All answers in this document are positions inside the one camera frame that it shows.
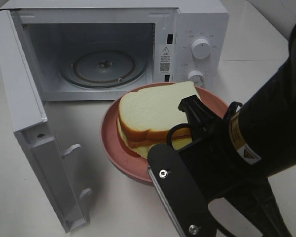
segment white knob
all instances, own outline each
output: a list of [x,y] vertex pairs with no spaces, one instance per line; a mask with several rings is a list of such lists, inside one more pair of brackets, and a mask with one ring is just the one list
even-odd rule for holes
[[195,85],[204,87],[204,75],[199,70],[193,70],[187,74],[187,79],[194,82]]
[[194,58],[203,59],[211,53],[211,42],[206,38],[195,39],[191,44],[191,50]]

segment sandwich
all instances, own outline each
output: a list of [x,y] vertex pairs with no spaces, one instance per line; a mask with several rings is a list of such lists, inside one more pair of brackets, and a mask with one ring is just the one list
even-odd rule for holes
[[[196,95],[192,81],[140,89],[125,94],[119,102],[117,128],[121,140],[132,151],[147,158],[149,149],[166,143],[168,131],[187,123],[178,105],[183,98]],[[172,136],[175,149],[191,142],[190,130],[182,128]]]

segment microwave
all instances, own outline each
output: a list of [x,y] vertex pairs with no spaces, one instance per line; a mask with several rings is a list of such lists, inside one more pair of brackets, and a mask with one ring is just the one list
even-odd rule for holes
[[89,221],[81,145],[59,149],[46,101],[114,100],[153,82],[211,90],[229,14],[219,0],[10,0],[0,67],[14,135],[64,230]]

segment open microwave door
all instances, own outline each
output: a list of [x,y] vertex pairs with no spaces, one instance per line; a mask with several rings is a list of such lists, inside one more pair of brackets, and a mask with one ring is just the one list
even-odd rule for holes
[[25,52],[23,26],[13,11],[0,11],[0,67],[14,135],[64,230],[89,221],[91,187],[79,144],[61,151],[34,83],[34,60]]

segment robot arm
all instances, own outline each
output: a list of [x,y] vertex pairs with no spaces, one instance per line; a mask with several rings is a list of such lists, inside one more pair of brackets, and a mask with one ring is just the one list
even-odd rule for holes
[[[188,123],[169,131],[168,145],[148,154],[149,174],[182,237],[214,237],[218,223],[208,203],[226,198],[265,237],[290,237],[268,177],[296,164],[296,25],[290,56],[243,106],[233,102],[223,119],[196,96],[179,109]],[[171,136],[189,127],[193,142],[175,151]]]

